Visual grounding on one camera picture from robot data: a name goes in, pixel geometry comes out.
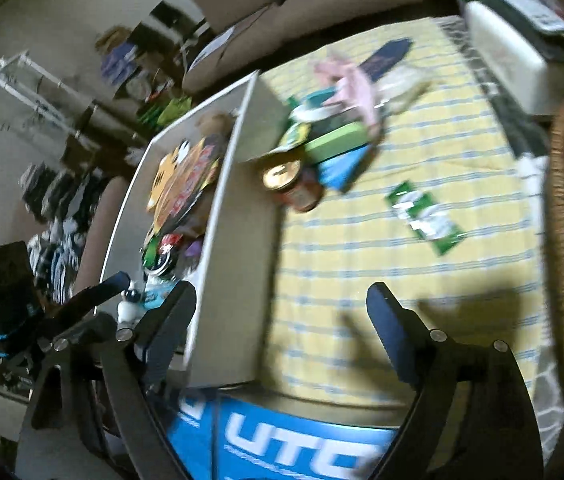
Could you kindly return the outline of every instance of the green package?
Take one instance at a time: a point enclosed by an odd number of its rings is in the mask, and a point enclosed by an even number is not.
[[[415,234],[432,242],[440,256],[446,254],[466,236],[442,211],[433,195],[416,189],[408,180],[399,184],[385,200],[398,218],[407,222]]]

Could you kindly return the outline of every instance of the white cardboard box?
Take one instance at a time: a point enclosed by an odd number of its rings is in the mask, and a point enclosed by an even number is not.
[[[257,378],[270,305],[272,266],[279,236],[279,206],[249,158],[271,150],[288,111],[259,73],[241,79],[188,112],[156,136],[144,153],[122,203],[101,279],[123,270],[140,271],[140,249],[152,215],[146,212],[159,161],[183,139],[199,138],[196,123],[205,112],[239,110],[231,136],[197,270],[190,277],[197,309],[189,326],[183,362],[188,386],[222,386]],[[116,317],[119,298],[100,307]]]

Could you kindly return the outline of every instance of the blue sticker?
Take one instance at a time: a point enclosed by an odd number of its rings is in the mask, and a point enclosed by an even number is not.
[[[217,478],[359,478],[356,472],[368,471],[396,433],[316,422],[223,397],[217,432]]]
[[[319,183],[326,187],[345,192],[347,185],[354,176],[358,164],[368,153],[370,146],[365,144],[347,153],[336,155],[318,164]]]
[[[194,480],[211,480],[213,450],[213,390],[187,390],[174,400],[170,417],[159,412],[166,435]]]

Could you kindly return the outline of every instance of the lid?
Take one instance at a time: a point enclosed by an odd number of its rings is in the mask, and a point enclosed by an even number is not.
[[[299,160],[292,160],[264,172],[264,185],[268,189],[278,190],[292,183],[300,173],[302,164]]]

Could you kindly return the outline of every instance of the plastic bag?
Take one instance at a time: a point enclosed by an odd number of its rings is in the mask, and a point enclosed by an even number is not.
[[[408,62],[398,63],[395,68],[375,83],[378,104],[384,104],[392,114],[401,114],[433,82],[435,73]]]

